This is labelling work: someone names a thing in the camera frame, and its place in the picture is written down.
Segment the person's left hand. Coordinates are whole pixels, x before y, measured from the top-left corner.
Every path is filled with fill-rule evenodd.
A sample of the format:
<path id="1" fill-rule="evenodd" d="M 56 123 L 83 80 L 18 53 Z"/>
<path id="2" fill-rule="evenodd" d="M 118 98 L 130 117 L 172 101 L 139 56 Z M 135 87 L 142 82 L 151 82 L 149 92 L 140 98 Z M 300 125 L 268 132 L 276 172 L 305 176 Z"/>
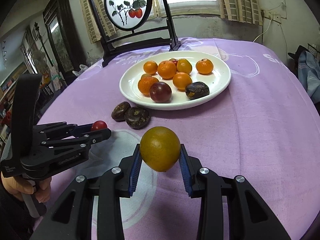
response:
<path id="1" fill-rule="evenodd" d="M 22 194 L 35 194 L 35 197 L 39 203 L 45 203 L 50 199 L 50 184 L 52 181 L 51 177 L 40 181 L 39 189 L 37 191 L 34 190 L 33 185 L 31 185 L 29 181 L 21 177 L 5 178 L 3 174 L 1 174 L 1 181 L 5 190 L 21 201 L 23 200 Z"/>

